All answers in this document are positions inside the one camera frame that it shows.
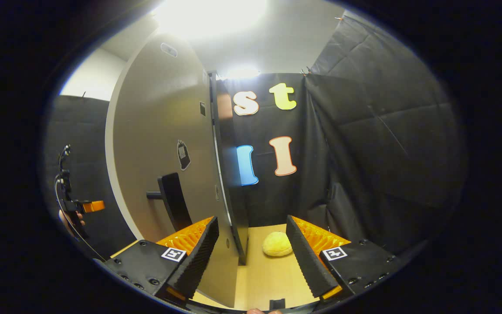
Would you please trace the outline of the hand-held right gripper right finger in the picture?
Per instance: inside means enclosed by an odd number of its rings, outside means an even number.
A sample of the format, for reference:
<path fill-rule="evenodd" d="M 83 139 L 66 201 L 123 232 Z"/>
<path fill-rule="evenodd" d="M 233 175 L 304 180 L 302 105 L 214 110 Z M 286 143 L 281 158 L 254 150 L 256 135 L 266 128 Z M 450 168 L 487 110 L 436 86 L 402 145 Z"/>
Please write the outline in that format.
<path fill-rule="evenodd" d="M 287 216 L 285 234 L 309 290 L 322 301 L 363 294 L 404 266 L 369 240 L 350 241 L 295 216 Z"/>

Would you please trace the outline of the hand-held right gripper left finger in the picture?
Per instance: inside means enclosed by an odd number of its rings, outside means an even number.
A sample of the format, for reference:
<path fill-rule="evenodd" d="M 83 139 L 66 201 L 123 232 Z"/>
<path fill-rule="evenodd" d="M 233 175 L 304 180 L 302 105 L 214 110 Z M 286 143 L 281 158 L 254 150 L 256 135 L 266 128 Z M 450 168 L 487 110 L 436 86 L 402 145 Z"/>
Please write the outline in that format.
<path fill-rule="evenodd" d="M 162 300 L 193 298 L 219 237 L 211 216 L 152 242 L 139 240 L 103 263 L 118 280 Z"/>

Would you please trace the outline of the black door handle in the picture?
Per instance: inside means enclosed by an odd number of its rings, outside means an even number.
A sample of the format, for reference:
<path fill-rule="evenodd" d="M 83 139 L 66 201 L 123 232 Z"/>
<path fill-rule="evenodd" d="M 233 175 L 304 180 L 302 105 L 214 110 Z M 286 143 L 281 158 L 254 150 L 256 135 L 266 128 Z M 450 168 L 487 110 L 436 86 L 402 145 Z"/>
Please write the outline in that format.
<path fill-rule="evenodd" d="M 159 191 L 146 191 L 146 198 L 163 201 L 175 231 L 192 225 L 193 221 L 183 196 L 179 173 L 158 177 L 157 182 L 159 183 Z"/>

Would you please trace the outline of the grey cabinet door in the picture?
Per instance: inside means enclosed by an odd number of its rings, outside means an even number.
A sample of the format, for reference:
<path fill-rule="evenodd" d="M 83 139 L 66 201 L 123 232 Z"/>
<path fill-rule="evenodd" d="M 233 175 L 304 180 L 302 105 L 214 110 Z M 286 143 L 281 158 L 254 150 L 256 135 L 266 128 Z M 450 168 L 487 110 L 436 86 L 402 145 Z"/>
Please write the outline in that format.
<path fill-rule="evenodd" d="M 146 195 L 164 175 L 179 175 L 192 223 L 217 217 L 219 237 L 197 290 L 233 308 L 239 255 L 218 169 L 210 77 L 187 41 L 156 31 L 129 58 L 109 103 L 105 151 L 114 197 L 137 240 L 176 231 L 165 203 Z"/>

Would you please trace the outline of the yellow round sponge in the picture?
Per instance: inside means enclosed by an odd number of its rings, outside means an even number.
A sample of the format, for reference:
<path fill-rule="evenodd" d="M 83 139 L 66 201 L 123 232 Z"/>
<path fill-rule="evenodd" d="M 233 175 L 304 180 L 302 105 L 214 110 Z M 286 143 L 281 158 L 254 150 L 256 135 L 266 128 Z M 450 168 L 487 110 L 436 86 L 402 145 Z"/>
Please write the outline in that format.
<path fill-rule="evenodd" d="M 293 252 L 289 238 L 284 232 L 275 231 L 268 234 L 263 243 L 262 251 L 271 257 L 282 257 Z"/>

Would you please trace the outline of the black backdrop cloth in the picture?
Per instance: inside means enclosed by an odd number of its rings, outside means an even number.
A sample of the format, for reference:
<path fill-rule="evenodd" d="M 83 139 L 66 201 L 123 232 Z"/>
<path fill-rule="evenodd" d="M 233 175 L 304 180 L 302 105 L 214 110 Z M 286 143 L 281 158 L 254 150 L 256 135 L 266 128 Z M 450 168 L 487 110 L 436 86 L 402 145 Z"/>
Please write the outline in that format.
<path fill-rule="evenodd" d="M 287 215 L 401 254 L 440 231 L 465 181 L 465 140 L 451 98 L 403 42 L 344 10 L 258 25 L 257 34 L 187 41 L 231 95 L 249 227 Z M 50 158 L 72 144 L 74 195 L 111 203 L 89 235 L 100 254 L 135 240 L 114 197 L 105 151 L 109 103 L 59 96 L 44 137 L 41 190 L 58 212 Z"/>

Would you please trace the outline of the large ceiling light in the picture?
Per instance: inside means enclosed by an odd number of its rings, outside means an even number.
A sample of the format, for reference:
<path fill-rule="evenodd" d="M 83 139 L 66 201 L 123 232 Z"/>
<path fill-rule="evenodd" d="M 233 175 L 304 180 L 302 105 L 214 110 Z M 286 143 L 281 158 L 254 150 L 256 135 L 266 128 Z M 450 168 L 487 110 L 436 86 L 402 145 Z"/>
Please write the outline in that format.
<path fill-rule="evenodd" d="M 181 38 L 215 38 L 253 27 L 268 0 L 164 0 L 151 11 L 161 32 Z"/>

